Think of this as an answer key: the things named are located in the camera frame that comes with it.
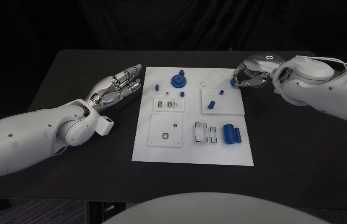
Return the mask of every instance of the circular hole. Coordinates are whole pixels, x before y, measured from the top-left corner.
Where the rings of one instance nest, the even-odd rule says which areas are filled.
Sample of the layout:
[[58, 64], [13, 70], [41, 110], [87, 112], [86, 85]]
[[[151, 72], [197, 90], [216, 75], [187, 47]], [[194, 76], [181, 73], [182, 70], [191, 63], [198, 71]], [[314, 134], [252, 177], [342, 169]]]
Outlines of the circular hole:
[[164, 133], [164, 134], [162, 134], [164, 140], [168, 139], [168, 137], [169, 137], [168, 135], [169, 135], [168, 133]]

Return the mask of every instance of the table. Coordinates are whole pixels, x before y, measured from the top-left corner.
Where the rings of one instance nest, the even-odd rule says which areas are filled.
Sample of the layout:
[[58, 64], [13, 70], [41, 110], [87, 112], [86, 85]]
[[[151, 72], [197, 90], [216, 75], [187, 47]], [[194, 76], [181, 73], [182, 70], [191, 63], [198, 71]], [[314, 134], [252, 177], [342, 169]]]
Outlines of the table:
[[[252, 52], [64, 50], [31, 111], [84, 98], [107, 75], [142, 64], [235, 68]], [[311, 52], [274, 52], [287, 60]], [[139, 75], [143, 82], [145, 69]], [[255, 167], [132, 162], [142, 89], [103, 112], [107, 136], [0, 177], [0, 197], [142, 202], [185, 192], [227, 192], [287, 205], [347, 207], [347, 122], [289, 104], [274, 86], [242, 89]]]

